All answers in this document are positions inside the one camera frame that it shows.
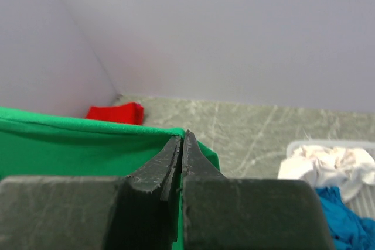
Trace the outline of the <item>green t shirt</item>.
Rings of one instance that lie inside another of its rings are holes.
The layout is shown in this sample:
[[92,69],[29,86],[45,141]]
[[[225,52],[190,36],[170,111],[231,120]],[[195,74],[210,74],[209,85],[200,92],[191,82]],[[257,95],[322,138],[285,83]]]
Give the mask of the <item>green t shirt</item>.
[[[1,109],[1,181],[9,176],[125,177],[152,159],[183,129],[146,128],[112,122],[54,117]],[[197,140],[203,155],[219,170],[217,155]],[[182,157],[177,240],[185,249],[182,225]]]

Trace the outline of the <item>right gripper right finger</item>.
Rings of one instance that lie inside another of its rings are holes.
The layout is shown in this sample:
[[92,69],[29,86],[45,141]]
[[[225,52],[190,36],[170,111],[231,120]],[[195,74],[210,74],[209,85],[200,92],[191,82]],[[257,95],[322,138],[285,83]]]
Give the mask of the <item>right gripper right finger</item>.
[[304,181],[229,179],[187,132],[182,153],[185,249],[333,249],[317,193]]

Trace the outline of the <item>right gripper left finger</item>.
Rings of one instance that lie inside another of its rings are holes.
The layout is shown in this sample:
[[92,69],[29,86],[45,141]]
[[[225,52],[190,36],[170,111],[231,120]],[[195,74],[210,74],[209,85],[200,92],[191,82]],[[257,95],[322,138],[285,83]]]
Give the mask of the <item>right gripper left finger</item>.
[[177,240],[182,140],[125,177],[9,176],[2,249],[171,249]]

